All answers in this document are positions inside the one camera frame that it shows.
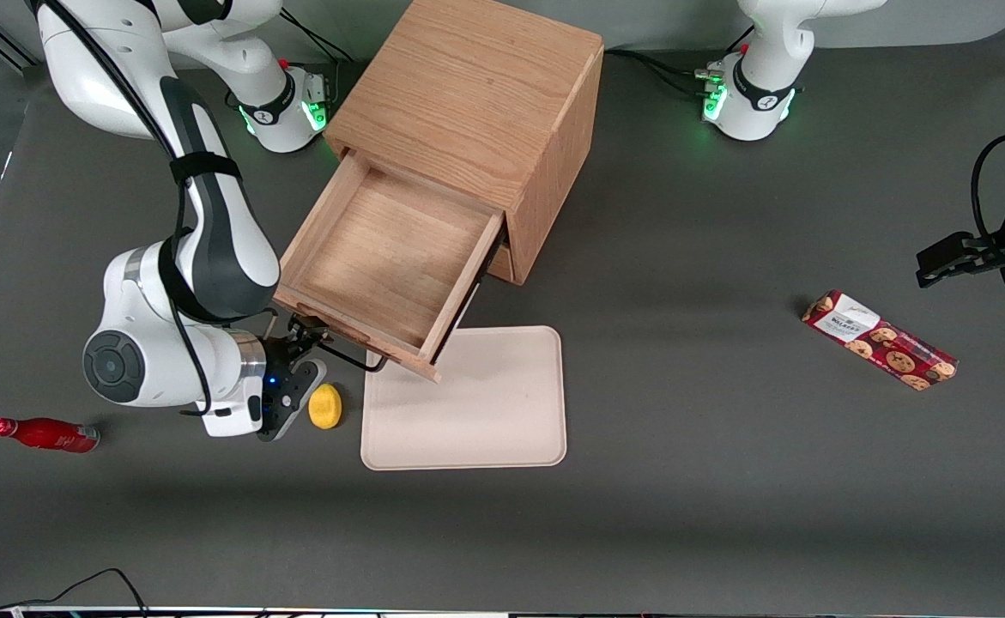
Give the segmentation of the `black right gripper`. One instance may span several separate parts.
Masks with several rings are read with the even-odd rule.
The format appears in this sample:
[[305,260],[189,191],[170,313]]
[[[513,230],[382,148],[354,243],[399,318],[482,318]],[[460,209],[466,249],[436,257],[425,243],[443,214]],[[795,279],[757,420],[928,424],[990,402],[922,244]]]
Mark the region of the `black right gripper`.
[[290,337],[262,340],[266,354],[260,431],[287,431],[315,391],[315,360],[307,357],[318,342],[332,339],[317,317],[294,314]]

